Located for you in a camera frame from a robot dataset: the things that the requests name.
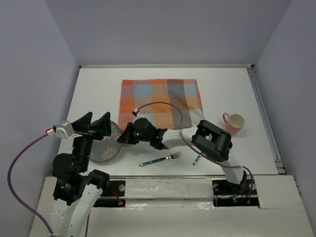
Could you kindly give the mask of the grey plate with deer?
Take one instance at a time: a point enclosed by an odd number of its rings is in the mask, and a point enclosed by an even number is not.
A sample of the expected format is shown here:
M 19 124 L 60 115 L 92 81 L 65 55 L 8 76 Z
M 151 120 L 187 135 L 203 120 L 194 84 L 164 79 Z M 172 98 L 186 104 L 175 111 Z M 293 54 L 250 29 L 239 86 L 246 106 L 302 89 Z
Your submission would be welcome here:
M 122 135 L 119 126 L 111 121 L 111 136 L 104 137 L 101 141 L 94 140 L 92 144 L 90 160 L 103 163 L 114 158 L 120 151 L 122 144 L 117 139 Z

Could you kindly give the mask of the orange grey checked cloth napkin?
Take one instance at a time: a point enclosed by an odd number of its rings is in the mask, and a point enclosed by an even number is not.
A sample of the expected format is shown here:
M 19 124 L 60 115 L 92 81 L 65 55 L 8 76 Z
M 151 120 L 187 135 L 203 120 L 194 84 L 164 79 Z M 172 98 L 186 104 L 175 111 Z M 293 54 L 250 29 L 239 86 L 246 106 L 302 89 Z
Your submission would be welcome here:
M 132 111 L 140 112 L 156 127 L 179 129 L 196 126 L 204 119 L 196 79 L 123 80 L 118 126 L 125 131 L 134 120 Z

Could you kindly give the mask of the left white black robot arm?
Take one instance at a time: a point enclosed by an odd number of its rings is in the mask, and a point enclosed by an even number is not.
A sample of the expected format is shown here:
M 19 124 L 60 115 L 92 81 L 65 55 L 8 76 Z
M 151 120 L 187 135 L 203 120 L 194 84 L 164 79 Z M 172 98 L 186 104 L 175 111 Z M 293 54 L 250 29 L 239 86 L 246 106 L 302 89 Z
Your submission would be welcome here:
M 92 121 L 92 112 L 74 122 L 64 121 L 47 130 L 48 136 L 72 139 L 70 153 L 60 153 L 53 160 L 52 176 L 57 179 L 50 220 L 52 236 L 77 237 L 97 199 L 108 192 L 109 174 L 88 170 L 92 145 L 111 135 L 111 114 L 106 112 Z

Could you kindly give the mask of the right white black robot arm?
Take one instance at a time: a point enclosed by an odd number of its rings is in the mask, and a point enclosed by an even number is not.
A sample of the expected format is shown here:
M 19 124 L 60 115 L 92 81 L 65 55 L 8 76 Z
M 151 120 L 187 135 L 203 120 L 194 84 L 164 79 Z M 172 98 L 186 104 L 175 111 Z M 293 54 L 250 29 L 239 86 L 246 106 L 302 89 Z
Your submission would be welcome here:
M 194 127 L 172 130 L 156 128 L 146 118 L 139 118 L 127 124 L 117 141 L 132 145 L 148 142 L 157 150 L 188 146 L 222 168 L 231 193 L 238 194 L 245 188 L 247 174 L 234 156 L 231 135 L 206 120 Z

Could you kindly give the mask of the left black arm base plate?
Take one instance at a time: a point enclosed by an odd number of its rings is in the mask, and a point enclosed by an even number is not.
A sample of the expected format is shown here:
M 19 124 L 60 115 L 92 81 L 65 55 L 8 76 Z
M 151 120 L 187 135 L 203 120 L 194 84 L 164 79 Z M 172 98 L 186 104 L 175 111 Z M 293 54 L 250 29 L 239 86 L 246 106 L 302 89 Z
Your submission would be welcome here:
M 106 192 L 96 200 L 93 207 L 121 208 L 125 207 L 125 180 L 111 180 Z

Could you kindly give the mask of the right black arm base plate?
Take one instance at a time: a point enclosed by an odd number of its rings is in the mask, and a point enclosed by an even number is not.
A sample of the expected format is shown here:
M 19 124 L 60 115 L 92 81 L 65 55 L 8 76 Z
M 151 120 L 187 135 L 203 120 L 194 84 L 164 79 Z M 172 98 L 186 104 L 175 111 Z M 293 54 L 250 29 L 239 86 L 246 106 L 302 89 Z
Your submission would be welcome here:
M 260 206 L 255 182 L 251 184 L 251 179 L 246 180 L 241 191 L 233 190 L 225 179 L 212 180 L 212 185 L 215 207 Z

